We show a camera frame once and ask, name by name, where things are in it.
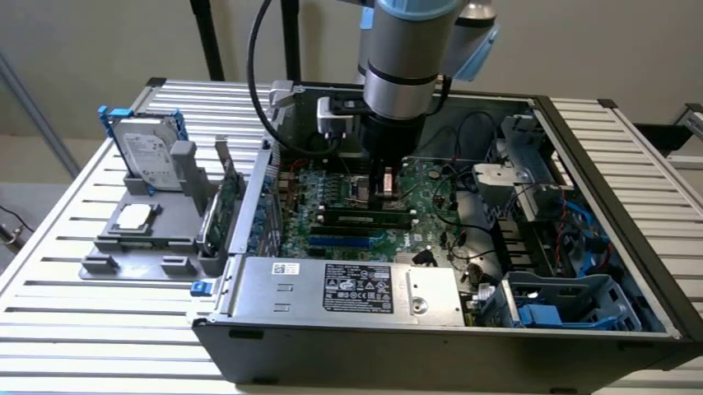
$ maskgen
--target metal chassis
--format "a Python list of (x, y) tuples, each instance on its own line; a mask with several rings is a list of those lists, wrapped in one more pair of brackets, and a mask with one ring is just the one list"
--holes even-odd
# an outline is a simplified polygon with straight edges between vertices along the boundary
[[(358, 85), (302, 86), (360, 90)], [(225, 269), (224, 296), (193, 322), (200, 342), (236, 383), (526, 393), (591, 393), (637, 369), (673, 369), (703, 351), (703, 320), (547, 96), (452, 92), (525, 101), (576, 183), (599, 208), (675, 330), (617, 333), (501, 328), (329, 328), (241, 323), (226, 316), (242, 257)]]

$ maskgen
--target warning label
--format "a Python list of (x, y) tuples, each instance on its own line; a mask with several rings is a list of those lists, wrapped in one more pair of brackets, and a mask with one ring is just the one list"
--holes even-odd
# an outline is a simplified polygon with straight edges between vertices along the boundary
[(325, 265), (321, 307), (346, 313), (393, 313), (388, 266)]

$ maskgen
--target motherboard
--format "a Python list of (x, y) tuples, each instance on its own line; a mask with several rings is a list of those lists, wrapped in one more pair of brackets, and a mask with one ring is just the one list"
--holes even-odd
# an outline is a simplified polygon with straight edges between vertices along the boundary
[(313, 160), (282, 167), (280, 256), (412, 263), (422, 253), (428, 266), (449, 266), (448, 246), (461, 230), (437, 214), (458, 221), (456, 186), (442, 182), (454, 171), (450, 165), (408, 158), (397, 175), (394, 199), (378, 211), (366, 208), (368, 176), (349, 169), (352, 164), (334, 169)]

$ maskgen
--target robotic arm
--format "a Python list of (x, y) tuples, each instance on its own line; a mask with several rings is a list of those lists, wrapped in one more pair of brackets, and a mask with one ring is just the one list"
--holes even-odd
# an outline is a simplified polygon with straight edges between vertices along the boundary
[(352, 132), (357, 124), (352, 118), (360, 117), (361, 146), (370, 162), (370, 196), (377, 205), (377, 201), (392, 198), (401, 158), (417, 146), (438, 75), (473, 79), (497, 25), (489, 0), (354, 3), (366, 6), (358, 54), (364, 96), (362, 100), (321, 98), (317, 124), (320, 133), (338, 137)]

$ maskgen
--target blue tab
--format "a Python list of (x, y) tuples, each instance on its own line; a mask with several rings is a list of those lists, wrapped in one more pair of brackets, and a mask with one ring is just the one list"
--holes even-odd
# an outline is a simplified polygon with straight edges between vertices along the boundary
[(528, 304), (518, 308), (518, 319), (525, 327), (560, 328), (561, 318), (556, 306), (551, 304)]
[(494, 24), (490, 31), (485, 35), (485, 39), (480, 43), (478, 48), (476, 49), (470, 57), (466, 59), (461, 68), (454, 74), (453, 76), (454, 80), (473, 81), (476, 79), (476, 75), (478, 71), (481, 70), (482, 63), (485, 62), (485, 59), (488, 58), (488, 54), (490, 53), (490, 49), (493, 49), (493, 43), (494, 43), (494, 40), (497, 39), (498, 29), (500, 27), (497, 26), (497, 24)]
[(177, 139), (186, 142), (188, 141), (188, 131), (185, 130), (184, 114), (180, 112), (180, 109), (176, 109), (176, 111), (173, 111), (170, 116), (173, 117), (173, 120), (176, 121)]
[(429, 21), (453, 12), (458, 7), (457, 0), (377, 0), (382, 10), (405, 21)]
[(122, 118), (122, 117), (130, 117), (132, 115), (133, 115), (132, 109), (113, 109), (112, 111), (109, 111), (110, 117)]
[(189, 295), (193, 297), (210, 296), (212, 283), (206, 281), (193, 281), (193, 285), (189, 286)]
[(361, 23), (358, 27), (361, 30), (370, 30), (372, 26), (373, 26), (373, 8), (364, 7), (361, 8)]

